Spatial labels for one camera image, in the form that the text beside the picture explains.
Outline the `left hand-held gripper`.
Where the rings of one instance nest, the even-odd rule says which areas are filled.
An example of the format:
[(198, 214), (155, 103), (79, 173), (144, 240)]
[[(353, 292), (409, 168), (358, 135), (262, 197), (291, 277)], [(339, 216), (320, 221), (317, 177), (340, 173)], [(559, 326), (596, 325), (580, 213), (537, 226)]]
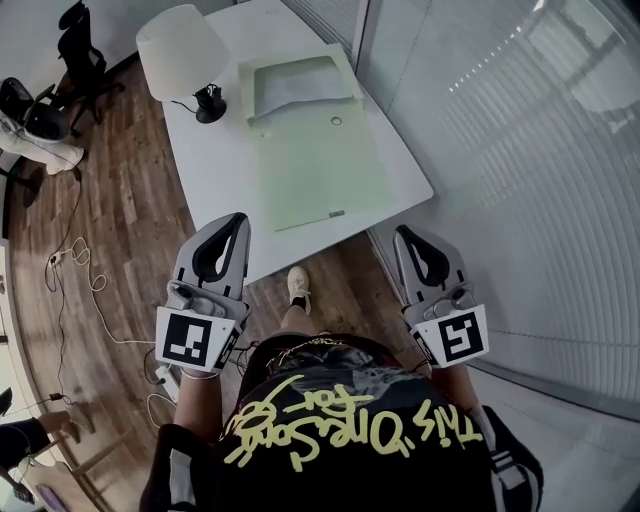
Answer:
[(231, 213), (182, 245), (166, 304), (156, 313), (157, 361), (211, 375), (222, 372), (250, 315), (248, 304), (238, 300), (250, 239), (247, 215)]

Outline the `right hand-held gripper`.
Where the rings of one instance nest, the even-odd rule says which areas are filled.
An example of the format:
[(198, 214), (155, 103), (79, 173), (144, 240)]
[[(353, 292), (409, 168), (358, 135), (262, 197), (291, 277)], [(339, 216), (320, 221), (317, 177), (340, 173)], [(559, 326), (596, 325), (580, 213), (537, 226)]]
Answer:
[[(406, 224), (396, 228), (393, 245), (404, 299), (410, 305), (402, 316), (427, 363), (447, 368), (487, 354), (485, 306), (475, 300), (457, 248)], [(434, 293), (439, 294), (427, 301)]]

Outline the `light green mat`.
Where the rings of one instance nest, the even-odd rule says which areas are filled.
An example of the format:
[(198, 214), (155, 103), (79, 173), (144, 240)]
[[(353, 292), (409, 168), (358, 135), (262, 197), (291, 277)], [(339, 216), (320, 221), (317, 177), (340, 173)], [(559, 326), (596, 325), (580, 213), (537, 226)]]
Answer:
[[(318, 57), (334, 61), (350, 98), (292, 103), (254, 117), (257, 69)], [(363, 91), (340, 45), (244, 61), (238, 76), (243, 117), (255, 144), (266, 217), (273, 230), (394, 204), (366, 118)]]

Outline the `grey cloth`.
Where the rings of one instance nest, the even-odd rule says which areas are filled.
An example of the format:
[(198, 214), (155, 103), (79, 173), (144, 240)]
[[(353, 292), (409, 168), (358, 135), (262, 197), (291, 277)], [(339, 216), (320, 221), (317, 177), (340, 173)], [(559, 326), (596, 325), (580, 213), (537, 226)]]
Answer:
[(350, 98), (343, 75), (329, 57), (285, 62), (254, 73), (254, 117), (292, 103)]

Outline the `person's left forearm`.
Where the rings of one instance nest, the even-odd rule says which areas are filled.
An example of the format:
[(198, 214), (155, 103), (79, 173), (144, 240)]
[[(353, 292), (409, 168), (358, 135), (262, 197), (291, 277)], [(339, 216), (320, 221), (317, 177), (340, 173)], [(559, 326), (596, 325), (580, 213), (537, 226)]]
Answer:
[(181, 369), (179, 398), (173, 423), (210, 444), (219, 439), (223, 430), (223, 415), (218, 375)]

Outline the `person's right forearm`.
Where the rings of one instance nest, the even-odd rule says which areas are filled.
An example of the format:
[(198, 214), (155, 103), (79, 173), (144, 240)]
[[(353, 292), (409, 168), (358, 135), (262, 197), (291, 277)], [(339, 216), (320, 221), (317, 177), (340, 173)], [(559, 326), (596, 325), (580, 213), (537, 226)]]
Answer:
[(446, 368), (434, 368), (431, 380), (455, 404), (478, 420), (484, 410), (471, 382), (467, 365), (464, 363)]

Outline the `person's left white shoe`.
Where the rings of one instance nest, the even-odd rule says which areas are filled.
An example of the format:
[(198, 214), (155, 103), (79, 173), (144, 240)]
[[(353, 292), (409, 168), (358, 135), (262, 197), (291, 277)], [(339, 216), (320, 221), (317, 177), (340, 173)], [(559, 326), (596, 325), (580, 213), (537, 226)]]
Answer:
[(298, 306), (306, 315), (310, 314), (310, 280), (301, 266), (292, 267), (287, 276), (287, 286), (291, 306)]

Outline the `person's left leg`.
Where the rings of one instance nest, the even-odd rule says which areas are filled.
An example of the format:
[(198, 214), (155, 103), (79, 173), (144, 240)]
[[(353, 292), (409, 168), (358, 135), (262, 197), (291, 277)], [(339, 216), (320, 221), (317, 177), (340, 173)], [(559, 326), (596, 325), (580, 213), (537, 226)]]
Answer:
[(279, 328), (280, 334), (317, 336), (320, 332), (321, 330), (314, 324), (306, 310), (297, 305), (291, 305), (288, 308)]

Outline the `white power strip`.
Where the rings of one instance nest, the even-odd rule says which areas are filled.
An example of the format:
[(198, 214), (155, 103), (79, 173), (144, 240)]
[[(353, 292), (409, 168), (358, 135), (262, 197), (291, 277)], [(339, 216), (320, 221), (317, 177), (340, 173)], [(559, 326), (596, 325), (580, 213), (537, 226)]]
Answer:
[(171, 366), (160, 365), (155, 370), (155, 374), (158, 378), (159, 385), (164, 389), (169, 399), (176, 404), (179, 400), (180, 386), (171, 371)]

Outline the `white venetian blinds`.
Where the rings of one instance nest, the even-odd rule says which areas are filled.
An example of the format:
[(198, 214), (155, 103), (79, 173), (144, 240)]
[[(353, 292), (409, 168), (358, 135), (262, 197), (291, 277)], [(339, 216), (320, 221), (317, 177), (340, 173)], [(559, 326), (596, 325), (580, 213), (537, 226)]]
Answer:
[(379, 0), (358, 75), (462, 254), (484, 361), (640, 420), (640, 0)]

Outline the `person's black printed t-shirt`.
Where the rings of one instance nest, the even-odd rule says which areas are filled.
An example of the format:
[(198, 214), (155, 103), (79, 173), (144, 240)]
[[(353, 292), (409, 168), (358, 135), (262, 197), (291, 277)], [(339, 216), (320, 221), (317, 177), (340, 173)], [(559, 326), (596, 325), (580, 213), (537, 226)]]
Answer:
[(370, 339), (280, 334), (215, 443), (160, 429), (139, 511), (539, 512), (540, 463), (482, 408), (470, 418)]

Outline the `wooden table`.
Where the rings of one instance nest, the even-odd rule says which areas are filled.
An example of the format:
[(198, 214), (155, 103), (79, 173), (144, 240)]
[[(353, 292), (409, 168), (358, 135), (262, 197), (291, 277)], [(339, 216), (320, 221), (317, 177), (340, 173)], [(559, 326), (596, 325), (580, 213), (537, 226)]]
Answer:
[(20, 463), (27, 487), (39, 506), (38, 485), (52, 488), (69, 512), (133, 512), (135, 471), (126, 466), (131, 434), (126, 432), (92, 453), (83, 451), (83, 460), (71, 452), (71, 439), (60, 435), (43, 450)]

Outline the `white table lamp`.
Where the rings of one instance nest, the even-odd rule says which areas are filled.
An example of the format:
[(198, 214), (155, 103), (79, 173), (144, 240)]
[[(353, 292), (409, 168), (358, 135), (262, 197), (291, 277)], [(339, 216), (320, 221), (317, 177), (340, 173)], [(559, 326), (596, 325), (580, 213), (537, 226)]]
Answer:
[(223, 117), (227, 104), (217, 79), (230, 54), (196, 6), (184, 4), (160, 13), (139, 30), (136, 44), (154, 99), (192, 96), (198, 122), (210, 124)]

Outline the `black office chair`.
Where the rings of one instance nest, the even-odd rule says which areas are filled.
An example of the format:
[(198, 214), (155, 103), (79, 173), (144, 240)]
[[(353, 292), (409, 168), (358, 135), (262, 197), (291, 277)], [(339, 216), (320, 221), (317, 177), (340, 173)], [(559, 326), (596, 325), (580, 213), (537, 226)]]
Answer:
[(72, 135), (77, 137), (75, 126), (84, 112), (89, 111), (94, 123), (100, 125), (103, 116), (97, 106), (98, 99), (113, 91), (123, 92), (125, 86), (107, 81), (106, 59), (92, 43), (90, 10), (83, 0), (78, 0), (61, 16), (58, 26), (63, 34), (57, 48), (72, 85), (70, 99), (81, 102), (70, 125)]

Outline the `purple cloth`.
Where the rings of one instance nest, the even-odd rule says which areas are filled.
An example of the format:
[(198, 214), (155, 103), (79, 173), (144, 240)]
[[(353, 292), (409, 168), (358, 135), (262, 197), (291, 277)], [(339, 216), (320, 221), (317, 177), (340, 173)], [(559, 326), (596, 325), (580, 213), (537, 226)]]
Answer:
[(64, 502), (52, 488), (38, 485), (36, 490), (39, 497), (46, 505), (48, 512), (69, 512)]

